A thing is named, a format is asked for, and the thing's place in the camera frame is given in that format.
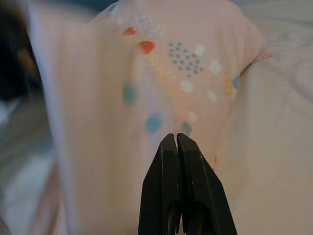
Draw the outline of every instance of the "pink garment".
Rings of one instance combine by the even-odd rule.
[[[135,235],[160,141],[184,132],[223,170],[216,150],[239,75],[268,51],[224,0],[125,0],[86,19],[31,13],[67,225],[73,235]]]
[[[193,138],[217,168],[216,150],[239,76],[265,59],[265,39],[226,0],[121,0],[97,19],[143,47],[176,114],[177,132]]]

